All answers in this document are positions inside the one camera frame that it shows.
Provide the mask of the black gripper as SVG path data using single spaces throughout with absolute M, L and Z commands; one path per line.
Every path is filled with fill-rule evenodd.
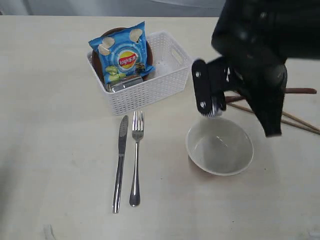
M 225 92 L 236 91 L 249 104 L 266 137 L 282 134 L 281 119 L 288 76 L 284 64 L 248 68 L 240 74 L 224 57 L 219 57 L 207 63 L 207 71 L 215 110 L 225 111 Z

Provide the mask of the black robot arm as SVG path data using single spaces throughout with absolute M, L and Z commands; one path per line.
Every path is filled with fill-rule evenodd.
M 320 58 L 317 0 L 228 0 L 212 47 L 230 71 L 267 137 L 280 136 L 288 59 Z

